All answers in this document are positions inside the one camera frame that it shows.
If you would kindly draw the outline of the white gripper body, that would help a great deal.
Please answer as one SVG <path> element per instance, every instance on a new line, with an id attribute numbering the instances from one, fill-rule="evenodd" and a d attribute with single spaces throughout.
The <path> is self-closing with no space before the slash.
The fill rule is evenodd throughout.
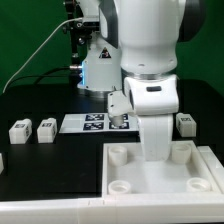
<path id="1" fill-rule="evenodd" d="M 145 160 L 167 160 L 173 134 L 173 115 L 179 110 L 177 76 L 157 80 L 127 77 L 124 91 L 138 121 Z"/>

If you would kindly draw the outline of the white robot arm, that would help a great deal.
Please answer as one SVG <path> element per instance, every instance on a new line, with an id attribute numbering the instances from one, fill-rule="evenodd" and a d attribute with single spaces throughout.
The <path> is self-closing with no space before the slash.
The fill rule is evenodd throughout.
<path id="1" fill-rule="evenodd" d="M 176 44 L 191 40 L 205 20 L 205 0 L 78 0 L 85 25 L 99 24 L 83 62 L 82 88 L 108 94 L 114 125 L 137 118 L 147 161 L 170 154 L 179 110 Z"/>

